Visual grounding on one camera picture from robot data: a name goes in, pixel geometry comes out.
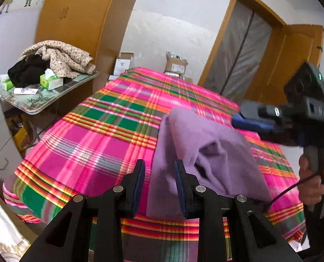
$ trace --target drawer handle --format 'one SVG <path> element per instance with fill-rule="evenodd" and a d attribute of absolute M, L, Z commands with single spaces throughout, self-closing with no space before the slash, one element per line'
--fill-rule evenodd
<path fill-rule="evenodd" d="M 5 169 L 7 168 L 8 164 L 9 164 L 9 161 L 7 160 L 6 157 L 5 157 L 5 161 L 6 161 L 7 163 L 5 164 L 4 167 L 0 167 L 0 171 L 3 171 L 3 170 L 5 170 Z"/>

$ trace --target folded purple fabric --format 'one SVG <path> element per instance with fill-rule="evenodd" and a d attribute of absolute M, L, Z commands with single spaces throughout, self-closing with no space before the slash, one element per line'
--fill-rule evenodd
<path fill-rule="evenodd" d="M 270 201 L 271 195 L 245 137 L 192 111 L 174 108 L 162 119 L 152 162 L 146 214 L 182 220 L 173 164 L 183 160 L 187 173 L 217 194 Z"/>

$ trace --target beige floral jacket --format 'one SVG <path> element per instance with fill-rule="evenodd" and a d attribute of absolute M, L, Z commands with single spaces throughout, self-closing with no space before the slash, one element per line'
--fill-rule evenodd
<path fill-rule="evenodd" d="M 80 73 L 92 74 L 95 69 L 95 65 L 90 63 L 93 58 L 88 52 L 61 41 L 36 43 L 21 54 L 19 61 L 31 54 L 39 54 L 43 60 L 50 60 L 50 68 L 59 78 L 73 79 Z"/>

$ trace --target bed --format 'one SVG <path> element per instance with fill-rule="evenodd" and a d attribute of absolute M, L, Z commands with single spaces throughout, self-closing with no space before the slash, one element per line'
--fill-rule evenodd
<path fill-rule="evenodd" d="M 136 218 L 123 219 L 127 261 L 196 261 L 198 222 L 146 216 L 151 164 L 161 117 L 184 107 L 231 126 L 238 105 L 197 85 L 145 68 L 124 72 L 58 121 L 3 186 L 6 203 L 27 222 L 50 222 L 72 196 L 97 196 L 144 159 L 146 176 Z M 271 195 L 297 182 L 280 147 L 241 131 Z M 305 231 L 303 205 L 293 189 L 265 214 L 287 240 Z"/>

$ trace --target toothpaste tube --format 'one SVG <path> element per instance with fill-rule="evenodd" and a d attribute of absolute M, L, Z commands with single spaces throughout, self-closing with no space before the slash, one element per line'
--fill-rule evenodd
<path fill-rule="evenodd" d="M 38 89 L 14 88 L 15 95 L 35 95 Z"/>

